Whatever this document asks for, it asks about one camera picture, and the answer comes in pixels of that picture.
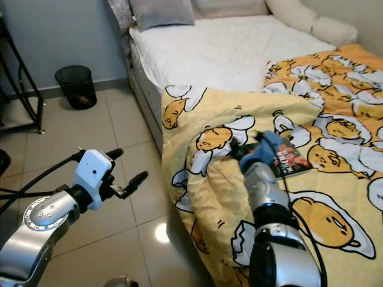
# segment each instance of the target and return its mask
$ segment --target baseboard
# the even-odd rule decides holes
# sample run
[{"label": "baseboard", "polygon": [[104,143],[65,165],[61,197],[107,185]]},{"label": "baseboard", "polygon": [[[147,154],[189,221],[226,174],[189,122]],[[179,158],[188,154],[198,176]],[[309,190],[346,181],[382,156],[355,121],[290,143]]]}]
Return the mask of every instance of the baseboard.
[{"label": "baseboard", "polygon": [[[108,90],[110,88],[128,88],[129,82],[127,78],[122,79],[114,79],[114,80],[106,80],[106,81],[97,81],[93,82],[96,91]],[[42,88],[39,90],[41,96],[44,99],[52,99],[54,97],[62,97],[64,94],[59,86]],[[35,93],[33,90],[26,92],[27,96],[33,96]],[[9,99],[16,99],[16,94],[8,94],[7,97]]]}]

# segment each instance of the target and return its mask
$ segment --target metal stand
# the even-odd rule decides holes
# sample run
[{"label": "metal stand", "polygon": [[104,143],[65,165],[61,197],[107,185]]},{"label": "metal stand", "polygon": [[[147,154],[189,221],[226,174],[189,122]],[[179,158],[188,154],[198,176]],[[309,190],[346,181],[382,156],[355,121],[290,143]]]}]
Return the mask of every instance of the metal stand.
[{"label": "metal stand", "polygon": [[[40,92],[38,91],[30,73],[27,70],[22,58],[20,57],[20,54],[17,51],[17,49],[13,43],[12,37],[11,37],[11,35],[10,35],[10,33],[9,33],[9,31],[8,31],[2,18],[0,19],[0,39],[5,39],[8,42],[9,46],[12,49],[13,54],[15,55],[15,57],[19,63],[19,70],[18,70],[17,74],[18,74],[18,78],[19,78],[18,80],[19,80],[20,89],[17,88],[15,81],[12,79],[10,70],[9,70],[5,60],[4,60],[4,56],[1,53],[1,51],[0,51],[0,65],[1,65],[2,69],[4,70],[4,73],[7,76],[9,83],[12,86],[12,89],[14,90],[14,92],[17,96],[17,99],[15,99],[15,100],[19,100],[21,102],[25,111],[28,113],[28,116],[31,118],[31,123],[26,123],[26,124],[21,124],[19,126],[11,126],[11,127],[4,126],[4,123],[1,121],[1,115],[3,112],[2,109],[6,109],[6,107],[3,107],[2,109],[0,109],[0,128],[3,131],[3,130],[15,130],[15,129],[21,129],[21,128],[27,128],[27,127],[34,127],[37,129],[39,134],[43,134],[45,131],[41,127],[41,121],[42,121],[42,106],[44,105],[44,99],[42,98],[42,96],[41,96]],[[28,79],[29,83],[31,84],[33,91],[35,93],[35,96],[38,99],[36,111],[33,109],[32,105],[29,101],[29,97],[27,96],[27,94],[25,92],[25,88],[24,88],[23,80],[22,80],[22,74],[23,73],[25,74],[26,78]],[[4,93],[4,91],[1,87],[0,87],[0,96],[3,99],[4,105],[10,104],[12,101],[14,101],[14,100],[10,100],[7,97],[7,95]]]}]

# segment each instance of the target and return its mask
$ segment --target wall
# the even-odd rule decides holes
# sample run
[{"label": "wall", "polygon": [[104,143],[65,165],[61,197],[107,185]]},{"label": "wall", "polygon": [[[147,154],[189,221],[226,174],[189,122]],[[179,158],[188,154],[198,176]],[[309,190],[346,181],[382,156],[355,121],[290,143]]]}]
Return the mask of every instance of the wall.
[{"label": "wall", "polygon": [[[117,22],[107,0],[1,0],[7,28],[37,87],[57,86],[54,73],[84,65],[94,81],[126,78]],[[10,69],[17,66],[2,41]],[[5,77],[4,89],[9,92]]]},{"label": "wall", "polygon": [[320,15],[354,25],[359,44],[383,57],[383,0],[301,0]]}]

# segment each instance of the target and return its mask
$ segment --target beige tile floor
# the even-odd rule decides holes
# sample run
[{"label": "beige tile floor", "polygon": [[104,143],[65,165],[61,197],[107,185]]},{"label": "beige tile floor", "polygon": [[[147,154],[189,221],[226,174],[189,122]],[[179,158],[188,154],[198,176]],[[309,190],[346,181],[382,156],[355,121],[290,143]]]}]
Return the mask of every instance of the beige tile floor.
[{"label": "beige tile floor", "polygon": [[[92,109],[75,111],[66,99],[47,100],[46,133],[1,135],[0,147],[12,158],[0,186],[19,189],[46,168],[76,152],[76,147],[110,150],[123,148],[113,171],[125,186],[137,173],[148,179],[130,198],[107,200],[72,225],[54,249],[40,287],[103,286],[127,275],[142,287],[212,286],[192,241],[167,196],[161,159],[141,111],[129,90],[97,93]],[[75,163],[39,182],[29,192],[70,185]],[[33,200],[16,201],[0,217],[0,246],[17,228],[22,212]],[[158,234],[164,238],[158,240]]]}]

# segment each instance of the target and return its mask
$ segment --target gray pillow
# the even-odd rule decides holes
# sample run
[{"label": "gray pillow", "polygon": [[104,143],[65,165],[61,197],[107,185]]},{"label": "gray pillow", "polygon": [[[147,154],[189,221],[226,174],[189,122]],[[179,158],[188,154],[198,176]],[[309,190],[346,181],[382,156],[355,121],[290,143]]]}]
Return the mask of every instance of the gray pillow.
[{"label": "gray pillow", "polygon": [[194,25],[190,0],[130,0],[140,32],[162,25]]}]

